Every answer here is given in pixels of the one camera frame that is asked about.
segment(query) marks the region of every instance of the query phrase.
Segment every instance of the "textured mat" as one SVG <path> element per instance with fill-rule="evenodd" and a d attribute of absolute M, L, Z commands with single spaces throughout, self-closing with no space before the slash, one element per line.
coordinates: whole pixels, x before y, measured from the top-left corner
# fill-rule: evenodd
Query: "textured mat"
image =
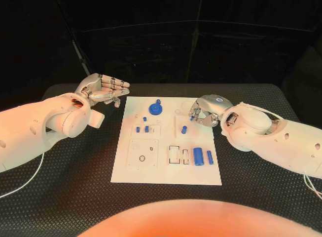
<path fill-rule="evenodd" d="M 48 88 L 43 99 L 71 92 L 76 84 Z M 133 84 L 129 96 L 224 96 L 234 104 L 253 104 L 297 121 L 277 87 L 270 84 Z M 0 199 L 0 236 L 70 237 L 120 211 L 169 199 L 232 202 L 312 227 L 322 232 L 322 201 L 307 190 L 303 177 L 240 152 L 214 127 L 214 144 L 222 186 L 110 183 L 125 98 L 116 109 L 97 104 L 105 114 L 99 129 L 87 127 L 76 138 L 56 143 L 44 154 L 30 184 Z M 40 157 L 0 175 L 0 195 L 27 181 Z M 314 181 L 322 190 L 322 180 Z"/>

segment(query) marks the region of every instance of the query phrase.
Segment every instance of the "round hole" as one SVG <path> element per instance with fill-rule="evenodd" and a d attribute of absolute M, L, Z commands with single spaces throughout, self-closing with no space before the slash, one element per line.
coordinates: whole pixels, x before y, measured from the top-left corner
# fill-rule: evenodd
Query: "round hole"
<path fill-rule="evenodd" d="M 5 142 L 2 140 L 0 140 L 0 146 L 5 148 Z"/>
<path fill-rule="evenodd" d="M 33 127 L 30 127 L 30 132 L 36 135 L 36 130 Z"/>

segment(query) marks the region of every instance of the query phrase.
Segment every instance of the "blue cylinder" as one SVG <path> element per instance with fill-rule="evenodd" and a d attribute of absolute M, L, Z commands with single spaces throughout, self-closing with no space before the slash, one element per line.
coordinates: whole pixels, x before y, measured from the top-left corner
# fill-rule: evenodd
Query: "blue cylinder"
<path fill-rule="evenodd" d="M 195 166 L 204 165 L 199 147 L 194 148 L 194 164 Z"/>
<path fill-rule="evenodd" d="M 212 157 L 211 157 L 211 151 L 207 151 L 207 156 L 208 156 L 208 164 L 214 164 Z"/>
<path fill-rule="evenodd" d="M 186 133 L 186 126 L 182 127 L 182 131 L 181 131 L 182 134 Z"/>

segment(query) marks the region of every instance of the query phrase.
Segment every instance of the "white pegboard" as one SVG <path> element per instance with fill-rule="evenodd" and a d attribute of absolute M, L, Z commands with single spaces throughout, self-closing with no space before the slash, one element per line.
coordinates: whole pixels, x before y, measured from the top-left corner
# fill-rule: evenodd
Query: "white pegboard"
<path fill-rule="evenodd" d="M 148 107 L 156 99 L 162 113 L 153 116 Z M 221 185 L 211 128 L 189 121 L 188 117 L 194 101 L 195 98 L 126 98 L 110 182 Z M 181 133 L 182 126 L 186 126 L 185 134 Z M 178 147 L 178 153 L 169 151 L 169 146 Z M 194 165 L 195 147 L 202 149 L 202 166 Z M 207 151 L 211 151 L 212 165 Z"/>

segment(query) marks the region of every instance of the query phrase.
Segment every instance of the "white robotic arm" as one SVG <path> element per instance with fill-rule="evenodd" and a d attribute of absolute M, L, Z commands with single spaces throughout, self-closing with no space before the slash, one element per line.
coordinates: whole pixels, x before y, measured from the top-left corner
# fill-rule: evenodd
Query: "white robotic arm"
<path fill-rule="evenodd" d="M 74 93 L 0 112 L 0 172 L 30 161 L 63 138 L 76 137 L 86 125 L 99 128 L 103 114 L 90 106 L 102 101 L 117 107 L 116 97 L 129 93 L 128 87 L 126 82 L 92 74 Z"/>
<path fill-rule="evenodd" d="M 198 118 L 199 112 L 207 115 Z M 201 96 L 189 117 L 205 126 L 220 121 L 221 134 L 240 151 L 253 151 L 264 160 L 287 170 L 322 179 L 322 130 L 264 114 L 271 112 L 243 102 L 232 106 L 217 95 Z"/>

